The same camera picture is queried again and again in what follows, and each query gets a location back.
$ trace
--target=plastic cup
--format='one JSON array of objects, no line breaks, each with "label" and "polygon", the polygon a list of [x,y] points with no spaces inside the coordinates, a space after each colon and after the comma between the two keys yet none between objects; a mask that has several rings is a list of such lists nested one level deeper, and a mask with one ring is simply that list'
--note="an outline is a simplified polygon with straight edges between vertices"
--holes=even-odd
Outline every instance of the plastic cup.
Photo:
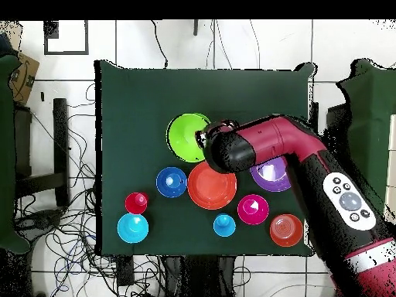
[{"label": "plastic cup", "polygon": [[187,188],[186,174],[177,167],[165,167],[155,181],[157,190],[165,197],[181,196]]},{"label": "plastic cup", "polygon": [[291,247],[302,238],[302,222],[291,214],[278,215],[270,226],[271,239],[279,246]]},{"label": "plastic cup", "polygon": [[148,201],[147,193],[131,193],[125,198],[125,209],[132,214],[142,214]]},{"label": "plastic cup", "polygon": [[270,192],[280,192],[290,188],[283,156],[252,167],[251,176],[262,189]]},{"label": "plastic cup", "polygon": [[235,221],[229,215],[222,213],[216,216],[213,222],[213,229],[221,237],[229,237],[235,231]]},{"label": "plastic cup", "polygon": [[196,205],[206,210],[218,210],[234,198],[237,177],[233,173],[218,173],[202,162],[189,174],[187,188]]},{"label": "plastic cup", "polygon": [[209,124],[202,114],[181,114],[170,121],[166,129],[169,149],[185,162],[201,162],[205,159],[195,139],[195,132]]},{"label": "plastic cup", "polygon": [[267,201],[259,195],[246,195],[238,204],[237,212],[246,224],[260,224],[268,216]]},{"label": "plastic cup", "polygon": [[128,213],[118,221],[117,232],[126,243],[136,244],[147,237],[149,224],[142,215]]}]

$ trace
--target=blue bowl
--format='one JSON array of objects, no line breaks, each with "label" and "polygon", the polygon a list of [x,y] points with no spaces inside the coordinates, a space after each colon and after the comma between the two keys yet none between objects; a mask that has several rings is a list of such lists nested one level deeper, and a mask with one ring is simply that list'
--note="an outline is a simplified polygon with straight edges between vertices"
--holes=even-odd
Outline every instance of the blue bowl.
[{"label": "blue bowl", "polygon": [[155,181],[158,191],[165,197],[175,198],[181,196],[187,188],[187,177],[177,167],[165,167]]},{"label": "blue bowl", "polygon": [[146,238],[149,233],[149,224],[140,214],[125,214],[118,221],[118,236],[129,244],[136,244]]},{"label": "blue bowl", "polygon": [[216,216],[213,222],[213,229],[221,237],[229,237],[235,231],[235,221],[229,215],[222,213]]}]

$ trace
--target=table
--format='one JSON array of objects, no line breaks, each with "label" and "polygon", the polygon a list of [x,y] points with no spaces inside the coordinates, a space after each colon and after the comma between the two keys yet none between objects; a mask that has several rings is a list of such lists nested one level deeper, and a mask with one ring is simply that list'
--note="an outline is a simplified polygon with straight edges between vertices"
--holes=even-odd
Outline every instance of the table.
[{"label": "table", "polygon": [[[106,61],[95,62],[97,111],[97,252],[101,254],[275,254],[311,255],[301,240],[296,246],[277,246],[269,236],[271,219],[302,211],[293,192],[268,193],[249,172],[237,174],[237,194],[220,210],[204,210],[187,192],[168,199],[155,188],[158,172],[177,166],[187,176],[195,164],[182,162],[166,144],[167,124],[178,114],[201,113],[211,121],[234,119],[243,124],[268,114],[306,118],[311,63],[295,71],[283,70],[127,70]],[[127,244],[117,234],[118,219],[126,213],[125,197],[146,192],[143,215],[150,231],[144,241]],[[247,193],[258,193],[269,203],[270,214],[258,226],[237,216],[237,203]],[[213,220],[228,213],[237,229],[218,237]]]}]

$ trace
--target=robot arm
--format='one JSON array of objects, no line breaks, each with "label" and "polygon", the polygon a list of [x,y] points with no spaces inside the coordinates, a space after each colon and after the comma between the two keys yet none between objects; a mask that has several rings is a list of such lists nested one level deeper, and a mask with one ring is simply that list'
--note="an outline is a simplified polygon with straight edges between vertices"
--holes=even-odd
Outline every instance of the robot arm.
[{"label": "robot arm", "polygon": [[218,172],[240,172],[284,155],[309,233],[346,297],[396,297],[396,242],[381,215],[304,122],[284,115],[196,133]]}]

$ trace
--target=purple bowl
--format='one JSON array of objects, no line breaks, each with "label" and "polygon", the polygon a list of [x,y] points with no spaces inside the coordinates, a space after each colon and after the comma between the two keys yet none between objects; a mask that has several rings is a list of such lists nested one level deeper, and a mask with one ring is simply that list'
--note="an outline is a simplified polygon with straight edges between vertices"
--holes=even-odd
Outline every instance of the purple bowl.
[{"label": "purple bowl", "polygon": [[283,156],[253,166],[251,175],[254,181],[267,191],[279,192],[290,188],[290,182],[286,174],[286,161]]}]

